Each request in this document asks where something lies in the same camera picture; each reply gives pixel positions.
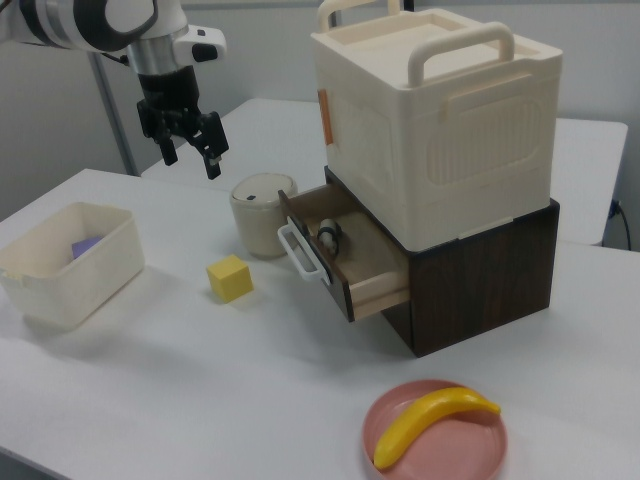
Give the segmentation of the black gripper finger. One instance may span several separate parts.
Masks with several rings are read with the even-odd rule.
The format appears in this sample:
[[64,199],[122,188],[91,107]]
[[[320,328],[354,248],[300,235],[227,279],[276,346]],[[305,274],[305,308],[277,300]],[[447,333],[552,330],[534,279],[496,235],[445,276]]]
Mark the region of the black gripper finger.
[[214,180],[221,174],[222,155],[229,150],[227,137],[217,112],[209,114],[190,113],[187,122],[188,143],[201,155],[206,175]]
[[152,133],[151,138],[159,147],[166,166],[172,166],[178,161],[172,133],[169,129],[160,127]]

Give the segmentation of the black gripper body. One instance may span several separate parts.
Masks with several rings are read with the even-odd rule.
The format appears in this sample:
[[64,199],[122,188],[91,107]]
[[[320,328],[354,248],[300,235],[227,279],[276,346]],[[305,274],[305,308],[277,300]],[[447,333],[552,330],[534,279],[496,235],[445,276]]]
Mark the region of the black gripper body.
[[188,138],[197,133],[199,89],[193,67],[162,75],[139,74],[138,80],[144,98],[137,110],[146,138]]

